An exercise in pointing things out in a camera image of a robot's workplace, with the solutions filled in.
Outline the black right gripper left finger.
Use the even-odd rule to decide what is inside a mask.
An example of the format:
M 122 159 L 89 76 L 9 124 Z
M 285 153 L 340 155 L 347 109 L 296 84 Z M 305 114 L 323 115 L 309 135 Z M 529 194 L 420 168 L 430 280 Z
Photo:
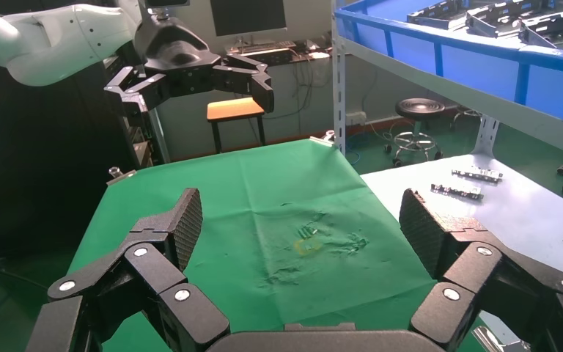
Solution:
M 196 188 L 139 219 L 113 252 L 49 287 L 27 350 L 101 351 L 136 314 L 173 351 L 206 351 L 228 335 L 227 317 L 185 275 L 202 222 Z

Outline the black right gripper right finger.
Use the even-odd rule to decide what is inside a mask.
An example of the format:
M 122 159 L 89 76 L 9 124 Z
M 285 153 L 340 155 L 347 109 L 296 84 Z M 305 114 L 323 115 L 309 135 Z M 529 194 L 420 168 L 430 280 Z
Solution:
M 435 213 L 412 189 L 402 194 L 399 223 L 435 280 L 411 331 L 455 351 L 488 312 L 532 351 L 563 351 L 563 271 L 507 247 L 474 218 Z

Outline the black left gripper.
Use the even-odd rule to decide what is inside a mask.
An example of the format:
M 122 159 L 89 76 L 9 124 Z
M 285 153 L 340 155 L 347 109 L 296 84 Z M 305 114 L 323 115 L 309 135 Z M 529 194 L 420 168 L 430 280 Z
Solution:
M 170 95 L 191 95 L 212 89 L 251 96 L 264 110 L 275 107 L 272 78 L 265 63 L 239 54 L 224 59 L 175 17 L 151 15 L 136 30 L 136 52 L 144 73 L 125 66 L 105 85 L 115 114 L 141 114 Z

